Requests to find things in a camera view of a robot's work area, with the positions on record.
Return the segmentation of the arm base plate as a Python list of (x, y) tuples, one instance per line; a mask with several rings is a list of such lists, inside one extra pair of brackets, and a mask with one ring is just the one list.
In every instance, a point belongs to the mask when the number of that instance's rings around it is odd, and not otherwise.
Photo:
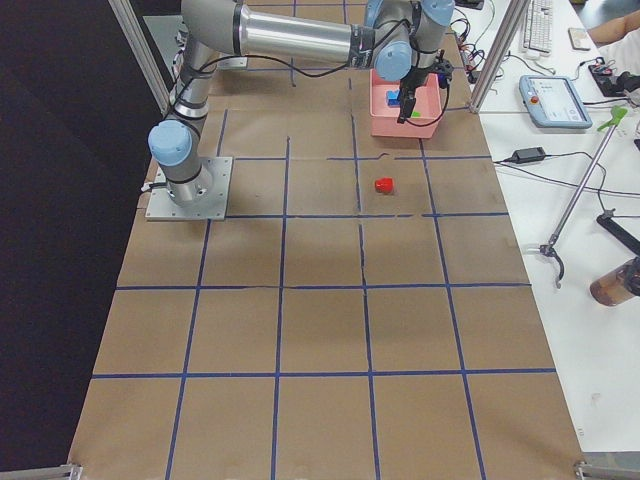
[(189, 183), (166, 179), (158, 168), (150, 191), (146, 218), (151, 221), (223, 221), (226, 217), (233, 158), (200, 157), (201, 171)]

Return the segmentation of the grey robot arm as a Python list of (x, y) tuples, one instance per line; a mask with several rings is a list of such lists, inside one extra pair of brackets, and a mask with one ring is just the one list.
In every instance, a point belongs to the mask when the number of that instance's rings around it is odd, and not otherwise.
[(338, 24), (261, 13), (241, 1), (183, 2), (181, 67), (163, 120), (148, 135), (170, 204), (193, 208), (214, 195), (218, 177), (197, 149), (210, 80), (221, 62), (291, 57), (332, 63), (337, 70), (374, 70), (398, 83), (397, 121), (405, 124), (428, 77), (451, 76), (440, 46), (453, 12), (451, 1), (370, 1), (362, 24)]

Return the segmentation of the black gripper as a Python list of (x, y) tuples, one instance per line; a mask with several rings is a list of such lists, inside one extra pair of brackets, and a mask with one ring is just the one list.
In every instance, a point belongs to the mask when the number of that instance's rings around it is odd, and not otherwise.
[(433, 72), (433, 66), (412, 66), (409, 72), (401, 79), (399, 93), (400, 106), (397, 118), (399, 124), (404, 124), (411, 118), (416, 103), (416, 91), (426, 83), (428, 75)]

